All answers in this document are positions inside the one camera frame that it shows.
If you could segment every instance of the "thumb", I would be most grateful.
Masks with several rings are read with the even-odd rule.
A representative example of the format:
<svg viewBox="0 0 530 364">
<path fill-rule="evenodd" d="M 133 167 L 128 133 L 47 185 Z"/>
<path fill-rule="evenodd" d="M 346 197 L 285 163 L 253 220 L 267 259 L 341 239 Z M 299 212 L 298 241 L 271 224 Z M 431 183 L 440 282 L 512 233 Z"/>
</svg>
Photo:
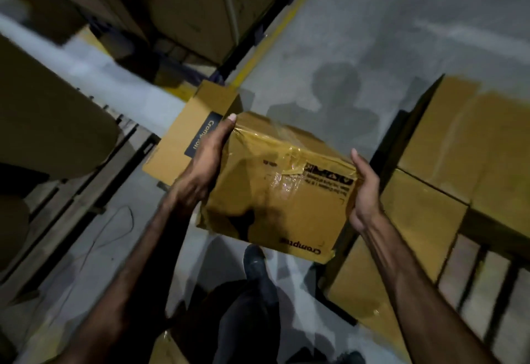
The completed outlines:
<svg viewBox="0 0 530 364">
<path fill-rule="evenodd" d="M 351 150 L 351 161 L 357 170 L 359 170 L 359 172 L 362 174 L 365 182 L 377 180 L 378 177 L 377 174 L 375 174 L 375 171 L 372 169 L 366 159 L 357 152 L 356 149 Z"/>
<path fill-rule="evenodd" d="M 211 133 L 210 141 L 222 148 L 235 127 L 236 119 L 237 115 L 230 114 L 227 119 L 221 121 L 215 131 Z"/>
</svg>

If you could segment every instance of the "concrete floor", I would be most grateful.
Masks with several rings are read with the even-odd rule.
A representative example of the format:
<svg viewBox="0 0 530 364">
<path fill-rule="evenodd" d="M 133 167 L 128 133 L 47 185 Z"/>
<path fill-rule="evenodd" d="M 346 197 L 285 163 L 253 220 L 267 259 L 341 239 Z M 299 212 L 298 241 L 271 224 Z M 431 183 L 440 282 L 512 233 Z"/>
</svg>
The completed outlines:
<svg viewBox="0 0 530 364">
<path fill-rule="evenodd" d="M 354 146 L 370 158 L 396 112 L 412 108 L 442 73 L 462 75 L 482 82 L 485 89 L 530 100 L 530 18 L 522 13 L 529 2 L 307 0 L 243 82 L 244 102 L 257 113 L 315 133 L 344 154 Z M 103 57 L 78 39 L 62 47 L 51 45 L 22 32 L 13 21 L 1 16 L 0 31 L 83 92 L 106 101 L 155 133 L 162 135 L 182 108 L 179 100 L 113 65 L 108 56 Z M 160 196 L 155 181 L 149 183 L 143 173 L 135 175 L 136 181 L 143 181 L 142 187 L 153 193 L 149 201 L 141 201 L 145 207 L 142 213 L 134 212 L 139 227 L 154 211 Z M 116 195 L 121 200 L 115 201 L 115 206 L 130 206 L 126 199 L 129 196 L 120 195 Z M 124 226 L 129 220 L 126 216 L 116 228 Z M 101 228 L 104 223 L 102 220 L 93 226 Z M 93 233 L 97 234 L 97 229 L 87 234 Z M 126 246 L 107 251 L 112 262 L 123 259 L 130 243 L 134 243 L 131 237 Z M 91 241 L 80 239 L 77 248 L 83 249 L 83 242 Z M 244 247 L 243 242 L 190 228 L 177 263 L 170 305 L 189 298 L 189 282 L 208 290 L 223 281 L 241 278 Z M 308 272 L 309 262 L 272 251 L 267 251 L 267 256 L 282 304 L 279 362 L 302 346 L 315 347 L 330 359 L 358 349 L 368 363 L 399 362 L 393 353 L 374 342 L 368 330 L 351 327 L 313 299 L 315 282 Z M 92 276 L 107 270 L 97 262 L 93 265 L 89 270 Z M 42 351 L 46 343 L 39 335 L 67 335 L 67 326 L 75 328 L 97 295 L 92 293 L 89 298 L 79 292 L 92 287 L 86 283 L 91 281 L 88 277 L 76 283 L 79 299 L 72 300 L 72 292 L 71 302 L 59 316 L 54 307 L 62 304 L 66 288 L 61 286 L 50 297 L 36 325 L 40 330 L 26 336 L 33 335 L 26 344 L 29 350 Z M 103 283 L 98 283 L 95 290 L 102 289 Z M 3 325 L 13 323 L 6 313 L 0 315 L 0 320 Z M 50 321 L 59 324 L 61 330 L 50 328 Z M 18 338 L 18 343 L 24 343 L 23 337 Z M 28 352 L 20 362 L 36 362 L 31 357 Z"/>
</svg>

